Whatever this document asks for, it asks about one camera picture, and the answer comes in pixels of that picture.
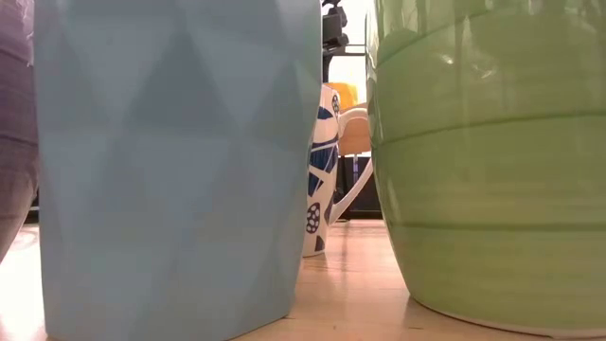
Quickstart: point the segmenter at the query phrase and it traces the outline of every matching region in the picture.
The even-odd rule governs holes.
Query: green mug
[[[606,335],[606,1],[375,0],[366,45],[375,176],[412,297]]]

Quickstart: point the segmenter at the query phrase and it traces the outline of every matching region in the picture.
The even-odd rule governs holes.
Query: geometric faceted mug
[[[35,13],[47,333],[214,341],[286,315],[320,4],[44,0]]]
[[[376,1],[372,158],[414,299],[606,334],[606,2]]]

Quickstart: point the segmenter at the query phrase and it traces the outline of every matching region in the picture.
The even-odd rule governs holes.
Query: ceramic cup
[[[303,257],[324,252],[330,225],[351,205],[372,175],[372,164],[367,163],[348,194],[340,202],[333,202],[339,160],[339,138],[343,136],[350,122],[359,119],[368,120],[366,108],[352,108],[340,113],[338,92],[327,85],[322,85],[320,108],[310,154]]]
[[[412,297],[507,330],[606,334],[606,3],[375,4],[372,156]]]
[[[38,136],[24,8],[0,2],[0,261],[38,187]]]
[[[47,333],[215,341],[285,316],[320,3],[44,0],[35,33]]]

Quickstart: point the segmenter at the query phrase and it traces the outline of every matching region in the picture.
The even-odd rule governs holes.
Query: mug handle
[[[343,114],[339,116],[339,138],[343,136],[347,125],[353,119],[364,119],[368,121],[367,109],[363,107],[354,107],[352,109],[346,110]],[[362,174],[360,174],[360,178],[358,178],[358,181],[349,190],[348,194],[343,199],[341,199],[340,202],[335,203],[332,206],[332,210],[330,212],[330,224],[334,224],[334,222],[339,219],[339,217],[343,214],[343,212],[345,212],[349,205],[351,205],[351,203],[358,196],[358,194],[360,194],[360,191],[370,178],[370,175],[372,175],[372,170],[372,160],[369,160],[366,164],[366,167],[364,168],[364,171],[362,171]]]

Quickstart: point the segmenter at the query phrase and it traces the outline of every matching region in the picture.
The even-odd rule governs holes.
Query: blue and white patterned mug
[[[322,85],[322,97],[310,154],[308,211],[303,257],[315,256],[324,252],[329,226],[351,205],[372,174],[372,163],[368,162],[359,180],[345,198],[339,203],[333,202],[337,181],[339,138],[343,136],[345,128],[354,119],[368,120],[366,109],[354,108],[340,114],[339,94],[329,86]]]

